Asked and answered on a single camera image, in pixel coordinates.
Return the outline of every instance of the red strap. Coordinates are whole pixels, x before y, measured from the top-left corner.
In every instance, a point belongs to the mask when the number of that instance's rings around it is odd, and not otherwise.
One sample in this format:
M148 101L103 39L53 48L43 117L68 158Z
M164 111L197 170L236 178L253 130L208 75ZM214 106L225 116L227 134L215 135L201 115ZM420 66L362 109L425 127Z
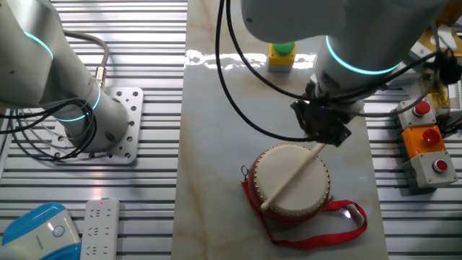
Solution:
M367 229L367 218L366 218L366 213L364 210L355 202L349 201L349 200L343 200L343 201L331 201L331 203L327 204L324 207L324 211L332 211L332 210L338 210L341 208L344 208L348 204L353 204L358 210L359 213L364 217L364 222L362 223L362 226L356 230L353 231L348 231L344 233L338 233L338 234L329 234L329 235L317 235L312 238L308 238L305 240L301 241L287 241L287 240L274 240L271 234L268 231L268 228L263 221L263 215L261 212L257 209L256 205L252 202L252 199L250 197L250 192L248 189L248 181L242 181L241 182L245 191L245 195L247 195L247 199L250 202L250 205L252 206L252 209L254 212L257 213L258 217L260 218L261 222L263 223L263 226L265 227L266 233L268 234L268 237L271 239L273 243L278 243L282 246L290 247L290 248L297 248L297 249L314 249L314 248L320 248L324 246L333 246L339 243L351 241L357 237L359 237L361 234L363 234L366 229Z

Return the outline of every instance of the orange button box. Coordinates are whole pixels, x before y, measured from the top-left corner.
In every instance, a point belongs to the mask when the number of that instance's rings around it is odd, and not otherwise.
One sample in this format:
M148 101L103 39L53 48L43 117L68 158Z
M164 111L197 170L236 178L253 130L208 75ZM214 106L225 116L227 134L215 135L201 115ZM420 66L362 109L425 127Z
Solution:
M446 151L438 126L409 127L401 135L409 159L422 153Z

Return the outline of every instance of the wire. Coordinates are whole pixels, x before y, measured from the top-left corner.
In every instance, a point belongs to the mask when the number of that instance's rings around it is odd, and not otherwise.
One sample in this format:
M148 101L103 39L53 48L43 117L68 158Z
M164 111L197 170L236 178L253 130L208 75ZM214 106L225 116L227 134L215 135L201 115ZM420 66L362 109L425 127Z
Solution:
M62 160L65 160L65 159L69 159L69 158L73 158L73 157L76 157L77 155L79 155L80 153L82 153L90 144L91 142L93 141L93 139L95 138L96 136L96 133L97 133L97 122L96 122L96 118L95 118L95 115L93 114L93 111L92 111L92 108L86 104L86 106L84 106L82 108L82 112L84 113L85 116L85 121L86 121L86 124L90 124L90 125L93 125L93 132L90 133L89 131L87 132L87 134L85 135L83 141L72 151L70 152L69 154L67 155L64 155L63 157L56 157L54 155L50 155L44 151L42 151L42 149L40 149L39 147L37 147L36 145L33 144L33 142L30 141L30 139L28 138L28 136L25 134L24 131L22 131L22 134L24 135L24 138L26 139L26 141L34 148L36 149L38 152L40 152L42 155L45 155L46 158L44 157L39 157L37 155L33 155L31 154L30 152L28 152L22 145L21 143L19 142L18 138L17 138L17 135L16 133L14 132L13 133L13 138L15 140L15 142L17 143L18 147L26 154L26 155L29 155L31 156L32 158L36 159L36 160L41 160L41 161L49 161L49 162L54 162L54 161L62 161Z
M261 127L255 125L247 116L244 115L244 113L239 109L239 107L236 105L234 100L231 97L230 91L228 90L225 82L225 78L223 77L223 71L222 71L222 65L221 61L219 59L219 41L220 41L220 34L222 30L222 18L223 18L223 9L225 7L225 0L220 0L219 4L219 9L218 9L218 18L217 18L217 30L215 32L215 59L217 60L217 71L218 71L218 77L219 81L222 85L223 91L225 92L226 98L230 102L232 108L236 111L236 113L253 129L256 131L259 131L262 134L265 134L269 137L273 137L276 139L288 141L288 142L311 142L313 139L311 138L294 138L294 137L287 137L287 136L280 136L278 134L273 134L269 131L266 131L262 129Z
M277 92L279 92L279 93L281 93L283 95L289 96L291 98L297 98L299 100L307 100L307 101L319 100L319 101L323 101L323 102L339 102L339 101L345 101L345 100L349 100L349 99L352 99L352 98L356 98L356 97L359 97L360 95L364 95L364 94L376 91L380 86L382 86L382 85L388 83L389 81L401 76L402 74L404 74L408 70L414 68L415 66L417 66L419 64L422 64L422 63L426 62L430 58L437 55L437 53L431 53L429 55L426 55L426 56L420 58L419 60L416 60L416 61L410 63L408 66L405 66L404 68L396 71L395 73L388 75L387 77L385 77L383 79L379 79L377 81L366 84L365 86L359 87L360 90L358 90L358 91L356 91L355 93L352 93L352 94L348 94L348 95L344 95L344 96L340 96L340 97L315 97L315 98L306 97L304 95L296 95L294 93L283 90L280 87L277 87L275 84L273 84L272 82L265 79L263 76L261 76L261 74L259 74L250 65L248 60L244 57L244 54L243 54L242 50L240 49L239 43L237 42L237 38L236 38L236 35L235 35L235 32L234 32L234 28L232 26L230 5L231 5L230 0L226 0L227 26L228 26L228 30L230 32L230 37L231 37L232 44L234 45L234 47L235 47L235 49L237 51L237 54L239 55L240 59L243 61L245 66L248 68L248 70L250 72L252 72L253 75L255 75L259 80L261 80L263 83L265 83L266 85L268 85L272 89L276 90Z
M91 128L91 126L89 125L89 126L87 126L87 128L86 128L81 134L79 134L78 136L76 136L76 137L68 137L68 136L63 136L63 134L57 133L57 132L55 132L55 131L49 129L43 122L40 122L40 125L41 125L46 131L48 131L50 134L55 135L55 136L58 136L58 137L63 137L63 138L68 139L68 140L78 139L78 138L82 137L82 136L84 135L84 133L86 133L87 131L89 131L90 128Z
M34 116L42 116L41 118L39 118L38 120L34 121L33 123L31 123L29 125L19 127L19 128L15 128L15 129L12 128L12 129L6 130L6 131L0 131L0 134L12 134L12 133L16 133L18 131L24 131L26 129L32 128L32 127L38 125L40 122L47 119L48 117L52 116L57 111L61 110L62 108L66 107L68 105L76 105L76 106L82 106L82 107L89 106L87 101L71 100L71 101L67 101L65 103L62 103L60 105L57 105L54 108L50 108L48 110L45 110L45 111L42 111L42 112L39 112L39 113L36 113L36 114L32 114L32 115L23 115L23 116L16 115L16 116L13 116L12 113L10 113L10 116L0 115L0 118L8 118L8 119L23 119L23 118L31 118L31 117L34 117Z
M8 121L6 122L6 130L9 129L10 125L9 125L9 121L11 119L8 119ZM1 148L0 148L0 157L1 155L3 154L4 152L4 149L5 149L5 146L6 146L6 139L8 138L8 136L6 134L3 135L3 141L1 142Z
M104 40L101 40L98 37L88 35L88 34L85 34L85 33L71 32L71 31L68 31L68 30L64 30L64 35L68 36L68 37L71 37L71 38L76 38L76 39L81 39L81 40L89 40L89 41L92 41L92 42L98 44L99 46L103 47L104 55L103 55L103 59L101 61L100 66L101 67L106 67L106 65L108 64L108 59L109 59L109 47L104 42Z
M433 74L432 81L430 82L428 88L413 103L411 103L410 105L408 105L408 106L406 106L404 108L401 108L401 109L394 108L392 111L390 111L388 113L360 113L360 112L352 112L352 111L348 111L347 113L349 113L349 114L351 114L353 116L368 117L368 118L394 117L395 115L398 115L400 113L404 113L404 112L412 109L413 107L415 107L420 101L422 101L428 95L428 93L430 92L430 90L433 88L433 86L436 83L437 72L438 72L438 70L435 70L435 73Z
M24 111L23 111L23 110L19 110L18 112L21 113L21 114L24 114ZM51 131L48 127L45 126L45 124L44 124L43 122L40 122L40 124L41 124L46 130L50 131L52 134L55 134L55 135L57 135L57 136L64 137L64 138L67 138L67 139L68 139L67 136L62 136L61 134L57 134L57 133L55 133L54 131ZM85 134L87 131L89 131L89 130L90 130L90 126L91 126L91 125L89 125L89 126L86 128L86 130L84 130L84 132L82 132L82 134L80 134L79 136L82 137L83 134ZM49 141L47 141L47 140L44 140L39 134L37 134L37 132L36 132L34 129L31 128L31 129L29 129L29 130L32 132L32 134L33 134L35 137L37 137L37 139L39 139L40 141L42 141L43 143L47 144L47 145L50 146L50 147L54 147L54 148L56 148L56 149L71 149L71 148L75 148L75 146L60 147L60 146L58 146L58 145L54 145L54 144L52 144L51 142L49 142Z

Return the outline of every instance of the emergency stop button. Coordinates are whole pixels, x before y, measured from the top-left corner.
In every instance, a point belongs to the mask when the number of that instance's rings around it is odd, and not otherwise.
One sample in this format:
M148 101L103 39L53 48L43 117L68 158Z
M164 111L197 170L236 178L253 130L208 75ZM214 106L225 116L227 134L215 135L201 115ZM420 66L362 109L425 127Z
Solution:
M440 140L441 140L440 133L438 133L434 129L427 129L422 134L422 141L426 145L436 145L440 142Z
M437 173L444 173L448 169L448 164L443 160L438 160L433 163L433 170Z
M412 109L412 113L416 116L424 116L430 112L430 104L427 101L420 101Z

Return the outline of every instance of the power strip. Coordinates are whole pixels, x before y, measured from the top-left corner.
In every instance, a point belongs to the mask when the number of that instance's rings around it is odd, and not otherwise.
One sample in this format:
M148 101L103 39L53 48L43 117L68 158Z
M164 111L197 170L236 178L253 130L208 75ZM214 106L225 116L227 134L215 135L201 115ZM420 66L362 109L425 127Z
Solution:
M119 208L115 199L87 202L80 260L116 259Z

